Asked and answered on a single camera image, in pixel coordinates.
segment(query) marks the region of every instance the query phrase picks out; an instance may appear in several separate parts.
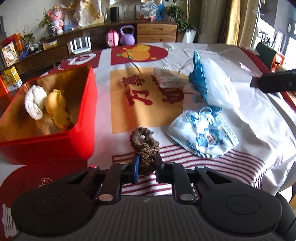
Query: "wooden drawer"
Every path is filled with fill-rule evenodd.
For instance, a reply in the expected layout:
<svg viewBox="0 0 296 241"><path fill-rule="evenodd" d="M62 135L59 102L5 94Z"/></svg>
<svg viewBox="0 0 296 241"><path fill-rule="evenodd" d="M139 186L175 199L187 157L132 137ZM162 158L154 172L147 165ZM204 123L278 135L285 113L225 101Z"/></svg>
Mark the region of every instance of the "wooden drawer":
<svg viewBox="0 0 296 241"><path fill-rule="evenodd" d="M176 35L177 25L158 23L138 23L137 34L166 34Z"/></svg>
<svg viewBox="0 0 296 241"><path fill-rule="evenodd" d="M176 42L175 35L157 35L157 34L150 34L150 35L137 35L137 43L171 43Z"/></svg>
<svg viewBox="0 0 296 241"><path fill-rule="evenodd" d="M38 66L44 65L46 63L52 64L55 61L58 61L61 58L65 58L67 56L69 56L68 47L67 45L63 45L33 55L30 57L30 61L33 66Z"/></svg>

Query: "brown hair tie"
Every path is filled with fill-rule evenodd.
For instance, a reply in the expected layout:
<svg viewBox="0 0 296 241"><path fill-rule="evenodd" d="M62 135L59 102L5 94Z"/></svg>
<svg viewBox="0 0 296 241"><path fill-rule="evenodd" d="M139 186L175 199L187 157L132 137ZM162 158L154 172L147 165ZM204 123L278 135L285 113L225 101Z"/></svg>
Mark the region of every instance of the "brown hair tie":
<svg viewBox="0 0 296 241"><path fill-rule="evenodd" d="M139 174L148 176L156 170L156 162L153 159L159 153L159 142L152 137L153 132L145 127L139 127L131 134L132 148L140 154ZM145 136L145 143L141 144L140 136Z"/></svg>

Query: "kettlebell handle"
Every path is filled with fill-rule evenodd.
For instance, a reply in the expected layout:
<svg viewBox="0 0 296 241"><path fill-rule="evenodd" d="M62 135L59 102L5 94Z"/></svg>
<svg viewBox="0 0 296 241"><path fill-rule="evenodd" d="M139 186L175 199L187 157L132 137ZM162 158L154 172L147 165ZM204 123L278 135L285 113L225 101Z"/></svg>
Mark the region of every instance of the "kettlebell handle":
<svg viewBox="0 0 296 241"><path fill-rule="evenodd" d="M122 27L120 28L120 33L121 33L122 36L124 36L124 32L123 32L122 30L125 29L125 28L132 28L132 29L133 29L133 32L131 33L131 35L133 35L133 34L135 33L135 28L134 28L134 26L132 26L132 25L125 25L125 26L122 26Z"/></svg>

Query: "striped pattern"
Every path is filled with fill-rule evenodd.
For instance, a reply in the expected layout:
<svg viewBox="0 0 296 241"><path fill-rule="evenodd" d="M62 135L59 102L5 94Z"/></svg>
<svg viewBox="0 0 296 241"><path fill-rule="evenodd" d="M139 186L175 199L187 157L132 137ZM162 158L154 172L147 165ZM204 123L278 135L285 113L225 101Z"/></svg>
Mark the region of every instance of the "striped pattern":
<svg viewBox="0 0 296 241"><path fill-rule="evenodd" d="M113 163L131 162L135 152L112 157ZM182 164L187 169L204 165L222 174L239 179L255 188L262 189L261 180L266 173L264 162L250 154L231 150L217 159L200 158L183 149L179 145L163 146L160 148L163 162L173 161ZM126 184L122 188L123 195L171 195L170 184L158 184L155 174L139 177L137 184Z"/></svg>

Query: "white router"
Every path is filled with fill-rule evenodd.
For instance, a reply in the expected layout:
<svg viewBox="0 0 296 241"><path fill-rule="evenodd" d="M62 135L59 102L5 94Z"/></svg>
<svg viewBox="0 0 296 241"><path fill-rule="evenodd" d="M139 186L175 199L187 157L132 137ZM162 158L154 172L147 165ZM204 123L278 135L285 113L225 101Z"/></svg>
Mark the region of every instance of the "white router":
<svg viewBox="0 0 296 241"><path fill-rule="evenodd" d="M82 46L82 40L81 38L79 38L79 48L77 48L77 43L76 43L76 39L73 39L72 41L70 41L70 47L71 47L71 51L73 54L81 54L81 53L85 53L91 50L91 38L90 37L85 37L85 47Z"/></svg>

